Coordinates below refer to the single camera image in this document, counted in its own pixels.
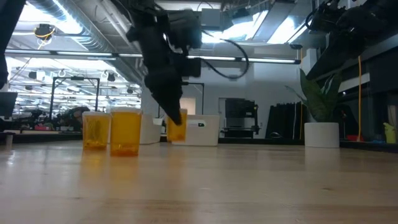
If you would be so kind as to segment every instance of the ceiling pipe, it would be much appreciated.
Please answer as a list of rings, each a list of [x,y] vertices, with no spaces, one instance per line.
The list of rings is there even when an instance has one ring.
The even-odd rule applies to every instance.
[[[89,35],[90,37],[74,38],[79,44],[84,46],[90,52],[115,52],[116,48],[109,40],[98,30],[92,21],[81,11],[81,9],[73,2],[68,0],[27,0],[36,9],[50,14],[59,21],[67,21],[73,19],[83,28],[81,35]],[[133,66],[133,60],[118,59],[107,62],[118,69],[130,82],[142,82],[141,74]]]

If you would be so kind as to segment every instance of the white planter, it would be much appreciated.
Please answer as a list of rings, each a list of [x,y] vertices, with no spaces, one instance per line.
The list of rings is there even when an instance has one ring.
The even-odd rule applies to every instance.
[[[340,147],[338,123],[305,123],[304,133],[307,147]]]

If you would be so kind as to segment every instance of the ceiling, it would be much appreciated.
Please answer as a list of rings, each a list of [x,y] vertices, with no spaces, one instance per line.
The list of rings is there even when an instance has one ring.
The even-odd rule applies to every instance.
[[[137,52],[137,45],[126,41],[124,34],[130,26],[129,21],[119,13],[115,13],[115,6],[109,4],[109,0],[41,0],[42,2],[58,2],[62,6],[62,12],[70,13],[66,21],[58,21],[51,13],[44,13],[43,10],[28,4],[19,19],[14,35],[9,43],[11,49],[40,49],[40,50],[67,50],[86,52],[87,45],[82,41],[81,31],[86,30],[85,35],[95,35],[108,52]],[[212,0],[209,4],[198,1],[157,1],[159,5],[167,10],[179,10],[192,8],[201,11],[213,7],[223,11],[234,12],[236,7],[247,7],[253,15],[253,21],[245,24],[232,26],[224,32],[213,33],[216,37],[237,40],[241,47],[250,57],[272,57],[272,58],[296,58],[297,51],[292,50],[285,43],[302,27],[303,21],[311,11],[312,0],[296,1],[222,1]],[[36,38],[33,30],[39,24],[54,25],[57,30],[49,41],[42,41]],[[201,49],[193,50],[195,55],[216,55],[216,56],[241,56],[241,52],[228,43],[218,39],[204,37],[204,44]],[[294,42],[303,41],[298,37]],[[139,85],[142,85],[142,78],[146,70],[141,59],[127,59],[117,61],[102,60],[73,60],[59,58],[25,58],[8,57],[7,62],[10,68],[12,91],[23,93],[20,96],[20,105],[26,101],[37,103],[37,106],[48,108],[48,94],[51,91],[52,77],[60,74],[65,77],[74,75],[86,78],[100,78],[100,99],[105,103],[126,105],[128,101],[138,102],[141,97]],[[216,63],[216,67],[235,67],[241,65],[236,63]],[[30,72],[37,72],[40,78],[29,78]],[[115,82],[107,81],[107,74],[115,74]],[[73,101],[84,101],[89,107],[94,103],[91,99],[95,94],[93,84],[86,80],[81,83],[66,80],[63,85],[56,89],[56,100],[59,102],[57,108],[64,108],[62,105],[69,102],[70,95],[78,97]],[[133,88],[134,93],[128,94],[127,89]]]

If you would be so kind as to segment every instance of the wooden table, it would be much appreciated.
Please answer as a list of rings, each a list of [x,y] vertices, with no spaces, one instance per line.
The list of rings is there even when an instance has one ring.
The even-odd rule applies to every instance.
[[[0,223],[398,223],[398,155],[295,146],[81,142],[0,152]]]

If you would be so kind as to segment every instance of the translucent orange cup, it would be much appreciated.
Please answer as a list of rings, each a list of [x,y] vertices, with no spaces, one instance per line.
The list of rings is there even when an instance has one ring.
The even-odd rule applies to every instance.
[[[167,140],[168,142],[185,141],[187,133],[187,116],[188,110],[180,109],[181,125],[177,126],[171,118],[167,117]]]
[[[111,156],[138,156],[142,113],[140,109],[111,110]]]
[[[109,113],[83,113],[83,150],[106,150],[110,122]]]

